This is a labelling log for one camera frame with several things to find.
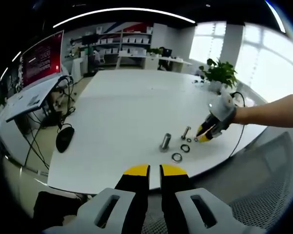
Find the white desk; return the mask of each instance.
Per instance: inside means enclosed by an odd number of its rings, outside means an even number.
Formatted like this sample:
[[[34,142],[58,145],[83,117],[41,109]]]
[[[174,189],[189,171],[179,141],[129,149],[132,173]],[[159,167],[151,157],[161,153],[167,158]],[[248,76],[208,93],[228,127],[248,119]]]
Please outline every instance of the white desk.
[[[191,66],[192,66],[191,63],[177,59],[177,58],[119,54],[115,69],[120,68],[122,57],[124,57],[124,58],[141,58],[142,59],[142,68],[144,70],[157,70],[159,60],[166,60],[166,61],[172,62],[172,71],[178,72],[178,73],[189,73],[191,71]]]
[[[187,126],[193,138],[209,114],[208,101],[214,94],[192,82],[186,74],[147,70],[100,71],[76,102],[76,112],[66,122],[75,128],[68,149],[54,149],[48,185],[60,190],[97,194],[114,188],[123,172],[148,163],[150,189],[160,187],[159,165],[178,165],[189,176],[200,174],[225,161],[240,137],[242,126],[232,124],[222,136],[206,143],[182,141]],[[236,151],[241,150],[265,129],[245,126]],[[165,133],[172,139],[169,151],[159,145]],[[183,153],[181,144],[190,146]],[[171,155],[179,152],[183,161],[175,164]]]
[[[83,62],[84,62],[84,58],[75,58],[73,60],[71,74],[74,79],[74,83],[78,83],[83,78],[82,77],[82,69],[81,69]]]
[[[39,108],[58,79],[59,76],[55,76],[36,85],[26,87],[10,97],[7,105],[0,112],[0,140],[9,154],[21,165],[25,165],[30,146],[12,119],[17,115]],[[32,97],[36,97],[36,102],[39,101],[36,104],[28,105]]]
[[[8,108],[8,115],[5,120],[8,122],[18,115],[39,109],[58,80],[59,77],[48,79],[15,94],[13,96],[13,103],[6,106],[6,108]]]

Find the potted plant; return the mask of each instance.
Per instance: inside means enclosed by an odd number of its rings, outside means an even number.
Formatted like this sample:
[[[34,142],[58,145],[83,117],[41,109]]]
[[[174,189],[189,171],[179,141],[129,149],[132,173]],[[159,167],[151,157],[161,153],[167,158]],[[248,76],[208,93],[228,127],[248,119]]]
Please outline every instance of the potted plant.
[[[220,93],[222,84],[233,87],[237,83],[235,78],[236,71],[233,66],[228,62],[215,62],[211,58],[207,60],[208,70],[205,71],[204,66],[199,69],[204,73],[202,79],[207,79],[210,82],[209,90],[215,93]]]
[[[147,53],[149,53],[151,56],[156,56],[159,55],[161,53],[159,48],[148,48],[146,50]]]

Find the computer monitor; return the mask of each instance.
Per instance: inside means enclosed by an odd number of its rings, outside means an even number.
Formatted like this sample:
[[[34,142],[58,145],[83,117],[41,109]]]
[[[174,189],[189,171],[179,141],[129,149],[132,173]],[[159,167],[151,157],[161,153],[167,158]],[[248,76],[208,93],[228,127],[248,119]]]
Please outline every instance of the computer monitor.
[[[61,72],[63,31],[55,33],[26,50],[21,56],[23,87]]]
[[[99,39],[98,34],[92,34],[92,35],[88,35],[88,36],[83,36],[82,37],[82,44],[83,45],[89,45],[92,43],[96,43]]]
[[[165,47],[160,47],[163,50],[162,57],[170,57],[172,50],[166,49]]]

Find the metal cylinder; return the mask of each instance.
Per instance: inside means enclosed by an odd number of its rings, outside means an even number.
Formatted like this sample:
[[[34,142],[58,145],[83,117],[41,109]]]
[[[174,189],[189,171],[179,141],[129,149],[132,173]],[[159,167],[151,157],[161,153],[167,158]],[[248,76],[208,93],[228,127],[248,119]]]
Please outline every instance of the metal cylinder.
[[[160,151],[161,152],[166,152],[169,149],[168,145],[169,145],[170,139],[171,139],[171,134],[166,133],[165,136],[164,136],[163,142],[160,145]]]
[[[181,136],[181,139],[182,140],[185,140],[186,139],[186,135],[187,135],[187,133],[188,133],[189,130],[191,130],[191,127],[190,126],[186,127],[184,134]]]

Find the computer mouse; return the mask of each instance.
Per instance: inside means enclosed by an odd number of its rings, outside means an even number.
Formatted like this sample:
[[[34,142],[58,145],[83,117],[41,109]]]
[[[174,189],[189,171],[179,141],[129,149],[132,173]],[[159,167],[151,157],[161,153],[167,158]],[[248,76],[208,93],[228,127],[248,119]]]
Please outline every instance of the computer mouse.
[[[55,145],[60,153],[63,153],[68,148],[74,132],[73,127],[67,127],[58,133]]]

